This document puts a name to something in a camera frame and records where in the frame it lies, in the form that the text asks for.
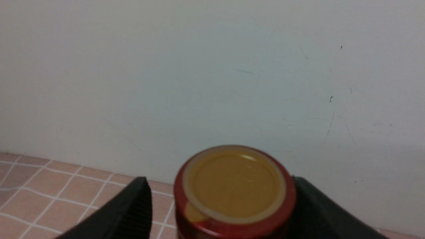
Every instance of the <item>jar lid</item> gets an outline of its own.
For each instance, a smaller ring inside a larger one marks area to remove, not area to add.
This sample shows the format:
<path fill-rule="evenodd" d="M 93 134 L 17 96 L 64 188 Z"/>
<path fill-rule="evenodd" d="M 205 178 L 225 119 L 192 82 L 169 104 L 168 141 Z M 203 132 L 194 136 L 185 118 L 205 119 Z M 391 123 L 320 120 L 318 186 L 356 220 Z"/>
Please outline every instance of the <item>jar lid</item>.
<path fill-rule="evenodd" d="M 222 238 L 265 236 L 295 205 L 288 172 L 266 153 L 239 145 L 209 148 L 177 175 L 176 206 L 196 228 Z"/>
<path fill-rule="evenodd" d="M 285 183 L 277 165 L 246 147 L 223 146 L 195 156 L 183 189 L 204 215 L 231 224 L 261 221 L 282 205 Z"/>

